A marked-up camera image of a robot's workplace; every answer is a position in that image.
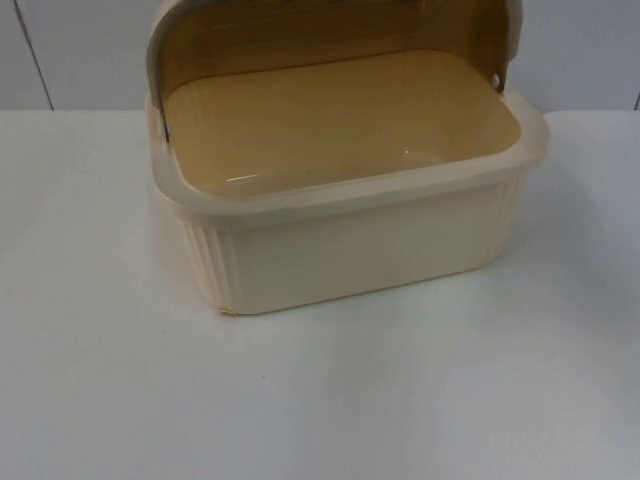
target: ribbed side panel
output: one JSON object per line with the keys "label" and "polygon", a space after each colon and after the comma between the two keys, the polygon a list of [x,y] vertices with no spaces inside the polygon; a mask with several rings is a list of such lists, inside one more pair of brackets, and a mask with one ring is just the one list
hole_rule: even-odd
{"label": "ribbed side panel", "polygon": [[186,221],[182,225],[200,291],[213,306],[230,312],[225,306],[229,304],[230,289],[217,231]]}
{"label": "ribbed side panel", "polygon": [[473,262],[476,266],[490,263],[502,252],[522,183],[522,177],[518,177],[497,187],[491,210],[484,212],[486,226],[477,244]]}

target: white tabletop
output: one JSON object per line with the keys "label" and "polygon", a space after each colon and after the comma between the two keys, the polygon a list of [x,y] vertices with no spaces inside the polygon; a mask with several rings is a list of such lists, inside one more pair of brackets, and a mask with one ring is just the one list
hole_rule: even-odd
{"label": "white tabletop", "polygon": [[234,320],[141,113],[0,114],[0,478],[640,478],[640,115],[548,119],[494,265]]}

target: plastic bread box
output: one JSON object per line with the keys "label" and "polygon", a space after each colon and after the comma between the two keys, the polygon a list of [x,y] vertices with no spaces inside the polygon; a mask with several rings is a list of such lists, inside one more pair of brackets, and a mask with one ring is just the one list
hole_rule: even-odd
{"label": "plastic bread box", "polygon": [[164,5],[153,175],[206,299],[256,314],[494,260],[549,136],[503,91],[520,24],[519,0]]}

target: open lid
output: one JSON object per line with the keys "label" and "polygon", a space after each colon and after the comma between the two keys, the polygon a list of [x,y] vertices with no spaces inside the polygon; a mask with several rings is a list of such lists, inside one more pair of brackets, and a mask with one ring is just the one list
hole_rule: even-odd
{"label": "open lid", "polygon": [[147,52],[151,100],[194,80],[405,50],[453,53],[502,92],[521,0],[168,0]]}

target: bread box lid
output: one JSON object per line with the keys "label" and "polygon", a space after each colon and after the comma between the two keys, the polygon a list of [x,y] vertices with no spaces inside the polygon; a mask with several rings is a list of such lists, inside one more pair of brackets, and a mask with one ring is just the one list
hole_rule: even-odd
{"label": "bread box lid", "polygon": [[168,0],[147,52],[152,103],[202,78],[406,50],[462,57],[502,92],[521,0]]}

